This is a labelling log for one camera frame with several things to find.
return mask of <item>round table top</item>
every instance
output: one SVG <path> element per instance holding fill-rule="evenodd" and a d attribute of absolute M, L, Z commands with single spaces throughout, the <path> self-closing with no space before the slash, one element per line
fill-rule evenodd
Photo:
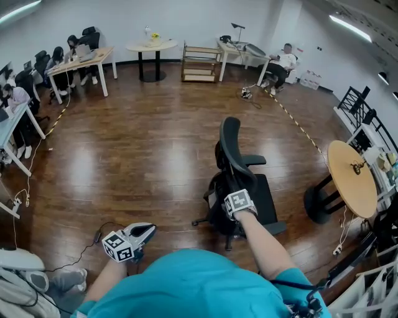
<path fill-rule="evenodd" d="M 135 51 L 135 52 L 154 52 L 154 51 L 161 51 L 161 50 L 166 50 L 167 48 L 172 48 L 176 47 L 178 45 L 178 42 L 176 40 L 159 40 L 159 44 L 154 42 L 151 43 L 151 41 L 148 41 L 146 44 L 140 44 L 140 45 L 127 45 L 126 49 L 129 51 Z"/>
<path fill-rule="evenodd" d="M 333 182 L 349 209 L 359 217 L 371 217 L 377 207 L 377 191 L 367 164 L 357 175 L 352 163 L 364 159 L 353 147 L 340 140 L 333 141 L 328 148 L 328 164 Z"/>

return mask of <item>wooden round table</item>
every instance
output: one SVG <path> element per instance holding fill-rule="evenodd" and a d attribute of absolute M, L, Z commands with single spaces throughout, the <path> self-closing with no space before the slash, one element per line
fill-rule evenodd
<path fill-rule="evenodd" d="M 178 42 L 176 40 L 160 41 L 159 44 L 148 42 L 146 45 L 127 45 L 129 51 L 138 52 L 139 63 L 139 79 L 143 82 L 158 82 L 166 77 L 166 73 L 160 71 L 160 51 L 168 48 L 176 47 Z M 142 53 L 155 52 L 155 67 L 153 71 L 146 71 L 144 73 L 142 67 Z"/>
<path fill-rule="evenodd" d="M 365 163 L 357 175 L 352 164 L 362 163 L 364 159 L 345 142 L 335 140 L 328 148 L 330 174 L 318 185 L 310 187 L 304 194 L 304 206 L 308 216 L 318 224 L 328 222 L 333 212 L 347 205 L 357 216 L 367 219 L 377 207 L 377 191 L 373 176 Z M 322 188 L 330 181 L 337 191 L 327 195 Z M 332 207 L 334 200 L 342 201 Z"/>

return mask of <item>black railing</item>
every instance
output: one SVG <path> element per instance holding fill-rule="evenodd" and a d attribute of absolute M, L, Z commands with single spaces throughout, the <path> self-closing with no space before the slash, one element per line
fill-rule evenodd
<path fill-rule="evenodd" d="M 355 130 L 361 126 L 366 114 L 371 110 L 369 105 L 366 104 L 366 101 L 363 99 L 362 93 L 352 87 L 349 87 L 349 90 L 337 108 L 344 112 L 348 120 L 354 126 Z M 390 133 L 377 116 L 372 119 L 371 125 L 383 139 L 387 148 L 391 151 L 390 146 L 393 146 L 396 153 L 398 153 L 398 147 L 395 141 L 392 139 Z"/>

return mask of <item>hand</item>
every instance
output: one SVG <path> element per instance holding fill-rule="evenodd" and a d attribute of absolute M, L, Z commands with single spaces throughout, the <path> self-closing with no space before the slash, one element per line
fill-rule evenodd
<path fill-rule="evenodd" d="M 256 217 L 252 212 L 248 211 L 247 209 L 245 210 L 240 210 L 234 213 L 234 218 L 242 222 L 243 219 L 247 219 L 248 217 Z"/>

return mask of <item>wooden floor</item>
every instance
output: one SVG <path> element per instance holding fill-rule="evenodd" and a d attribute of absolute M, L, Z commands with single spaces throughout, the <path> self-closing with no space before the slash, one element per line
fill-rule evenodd
<path fill-rule="evenodd" d="M 179 64 L 164 64 L 162 69 L 165 80 L 141 83 L 136 65 L 118 66 L 117 80 L 107 68 L 107 98 L 100 83 L 78 85 L 54 132 L 37 150 L 30 206 L 21 208 L 21 219 L 16 220 L 18 246 L 38 254 L 52 269 L 76 261 L 107 221 L 153 222 L 157 233 L 146 246 L 140 271 L 180 248 L 211 250 L 257 271 L 244 239 L 235 240 L 233 250 L 225 252 L 224 237 L 210 225 L 191 226 L 206 214 L 202 196 L 217 172 L 214 146 L 220 122 L 235 116 L 241 120 L 241 152 L 267 159 L 266 166 L 252 170 L 267 176 L 278 219 L 287 223 L 287 231 L 277 239 L 311 282 L 325 277 L 342 259 L 331 253 L 341 235 L 343 209 L 329 223 L 316 225 L 303 208 L 306 188 L 328 173 L 324 157 L 259 88 L 252 91 L 260 110 L 236 97 L 244 82 L 257 82 L 254 70 L 228 66 L 222 83 L 205 84 L 181 83 Z M 338 101 L 332 94 L 287 84 L 277 98 L 324 155 L 332 140 L 347 138 L 333 115 Z M 51 127 L 67 100 L 62 106 L 56 101 L 48 106 L 47 101 L 44 92 L 41 112 L 50 114 Z M 29 167 L 30 161 L 24 163 Z M 13 195 L 27 182 L 15 164 L 6 168 L 2 180 Z M 356 246 L 359 224 L 354 220 L 343 254 Z M 13 242 L 12 218 L 3 214 L 2 226 L 7 230 L 1 239 Z M 113 229 L 118 227 L 106 226 L 104 232 Z M 98 245 L 75 267 L 87 268 L 93 281 L 107 259 Z"/>

